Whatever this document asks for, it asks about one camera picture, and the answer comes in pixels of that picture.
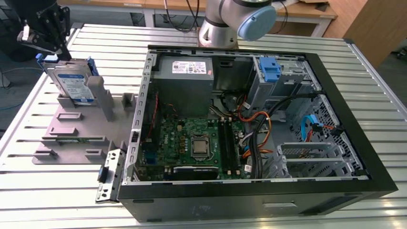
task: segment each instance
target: slotted table surface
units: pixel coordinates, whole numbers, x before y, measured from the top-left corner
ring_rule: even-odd
[[[137,93],[148,44],[196,46],[195,33],[85,24],[72,29],[73,58],[95,59],[113,96]],[[0,141],[0,228],[403,228],[407,225],[407,111],[358,48],[342,39],[267,35],[242,49],[319,54],[399,191],[316,217],[140,224],[121,204],[95,204],[99,165],[33,165],[59,106],[44,74]]]

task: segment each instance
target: power supply label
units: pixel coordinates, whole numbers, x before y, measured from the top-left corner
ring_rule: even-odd
[[[206,62],[173,61],[172,73],[181,74],[207,74]]]
[[[79,74],[59,74],[60,83],[65,89],[69,97],[76,102],[92,102],[95,97],[92,95],[91,89],[84,85],[85,78]]]

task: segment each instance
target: green circuit board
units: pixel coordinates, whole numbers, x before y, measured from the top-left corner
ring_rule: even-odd
[[[238,134],[243,131],[243,124],[234,122],[231,128],[234,135],[236,135],[235,153],[238,155]],[[214,166],[219,167],[219,179],[243,178],[240,162],[238,162],[240,175],[222,172],[222,152],[218,134],[216,119],[163,119],[159,150],[156,153],[145,155],[145,157],[151,157],[148,161],[153,162],[147,166],[147,173],[152,176],[152,180],[161,179],[161,167],[168,166]],[[195,148],[197,147],[195,141],[206,142],[208,153],[203,153],[203,155],[192,153],[192,151],[196,152],[193,146]]]

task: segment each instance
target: circuit board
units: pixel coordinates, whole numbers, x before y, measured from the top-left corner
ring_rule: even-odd
[[[244,177],[239,162],[240,122],[231,122],[236,172],[223,168],[222,146],[216,119],[163,119],[157,152],[144,153],[147,173],[152,180],[161,179],[161,168],[176,166],[206,166],[219,168],[219,179],[240,179]]]

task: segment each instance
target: motherboard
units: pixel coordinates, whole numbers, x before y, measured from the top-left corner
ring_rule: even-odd
[[[240,179],[243,124],[218,119],[163,119],[156,150],[144,151],[145,180]]]

